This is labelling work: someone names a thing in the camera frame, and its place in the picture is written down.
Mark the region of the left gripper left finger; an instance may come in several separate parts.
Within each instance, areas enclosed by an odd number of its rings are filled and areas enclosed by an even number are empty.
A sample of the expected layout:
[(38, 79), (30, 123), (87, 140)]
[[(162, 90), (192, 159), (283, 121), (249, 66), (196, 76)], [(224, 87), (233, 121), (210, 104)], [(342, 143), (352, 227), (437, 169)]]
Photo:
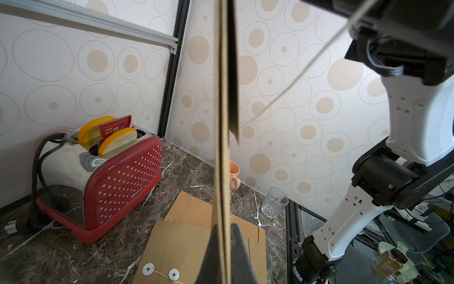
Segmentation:
[(220, 283), (220, 256), (218, 245), (218, 226), (212, 228), (201, 269), (196, 284)]

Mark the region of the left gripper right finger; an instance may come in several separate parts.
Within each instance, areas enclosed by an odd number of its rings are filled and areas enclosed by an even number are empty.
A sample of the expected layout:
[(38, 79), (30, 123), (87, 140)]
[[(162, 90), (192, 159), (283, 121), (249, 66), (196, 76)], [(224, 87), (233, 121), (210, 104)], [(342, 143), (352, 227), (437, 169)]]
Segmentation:
[(258, 284), (238, 224), (231, 224), (231, 276), (233, 284)]

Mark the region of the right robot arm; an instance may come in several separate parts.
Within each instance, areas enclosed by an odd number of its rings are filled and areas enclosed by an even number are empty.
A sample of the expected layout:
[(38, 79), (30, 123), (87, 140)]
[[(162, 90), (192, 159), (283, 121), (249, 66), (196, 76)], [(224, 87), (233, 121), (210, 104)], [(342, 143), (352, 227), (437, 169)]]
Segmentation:
[(345, 199), (305, 238), (293, 262), (303, 284), (336, 273), (350, 242), (375, 217), (418, 204), (454, 171), (452, 1), (314, 1), (348, 19), (346, 59), (379, 74), (390, 132), (354, 164)]

